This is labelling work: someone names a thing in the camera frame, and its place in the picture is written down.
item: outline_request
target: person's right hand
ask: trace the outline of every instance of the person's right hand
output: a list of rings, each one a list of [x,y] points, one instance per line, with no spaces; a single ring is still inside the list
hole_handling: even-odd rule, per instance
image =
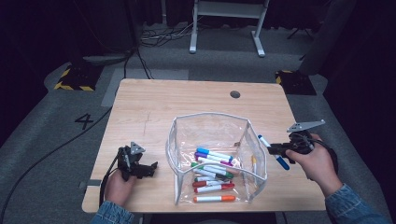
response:
[[[317,134],[311,134],[314,139],[320,140]],[[325,147],[315,143],[315,148],[306,155],[288,149],[286,155],[297,161],[305,171],[308,178],[320,186],[325,197],[339,190],[343,183],[334,171],[332,158]]]

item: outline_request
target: green marker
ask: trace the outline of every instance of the green marker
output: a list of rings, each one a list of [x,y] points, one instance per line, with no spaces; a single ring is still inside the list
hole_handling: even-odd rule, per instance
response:
[[[197,162],[192,162],[191,163],[191,167],[194,167],[194,166],[197,166],[197,165],[199,165],[199,163],[197,163]],[[231,174],[230,172],[227,172],[226,171],[227,168],[224,168],[224,167],[220,167],[220,166],[216,166],[215,167],[215,166],[207,165],[207,166],[199,167],[198,169],[205,170],[205,171],[208,171],[208,172],[212,172],[212,173],[215,173],[215,174],[218,174],[218,175],[225,175],[229,179],[233,178],[233,174]]]

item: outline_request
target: clear plastic bin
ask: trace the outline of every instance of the clear plastic bin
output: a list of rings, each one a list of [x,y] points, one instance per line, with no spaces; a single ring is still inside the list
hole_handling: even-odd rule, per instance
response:
[[[233,166],[212,161],[191,167],[198,162],[195,157],[198,147],[232,156]],[[233,195],[234,203],[251,203],[267,180],[265,151],[252,124],[248,119],[228,114],[208,112],[176,117],[166,142],[166,158],[175,172],[175,204],[194,203],[196,196],[222,195]],[[231,179],[233,189],[196,193],[192,183],[202,175],[193,170],[207,165],[239,173]]]

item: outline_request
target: red marker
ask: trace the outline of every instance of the red marker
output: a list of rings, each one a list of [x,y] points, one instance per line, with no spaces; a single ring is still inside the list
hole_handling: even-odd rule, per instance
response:
[[[222,184],[222,185],[214,185],[214,186],[206,186],[201,188],[194,189],[195,193],[202,193],[214,190],[223,190],[223,189],[233,189],[234,184]]]
[[[222,180],[196,181],[192,183],[192,186],[195,188],[200,188],[205,186],[213,186],[213,185],[221,185],[221,184],[231,184],[231,181],[222,181]]]

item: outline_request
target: gray mat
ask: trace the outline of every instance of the gray mat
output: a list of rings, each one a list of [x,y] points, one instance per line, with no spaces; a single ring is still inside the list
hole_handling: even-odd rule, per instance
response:
[[[154,79],[172,79],[172,80],[188,80],[189,70],[163,70],[151,69],[151,76]],[[148,79],[144,69],[126,69],[127,78]],[[107,87],[107,91],[102,101],[102,106],[113,106],[116,98],[116,91],[120,82],[124,78],[124,70],[117,68],[114,70],[113,76]]]

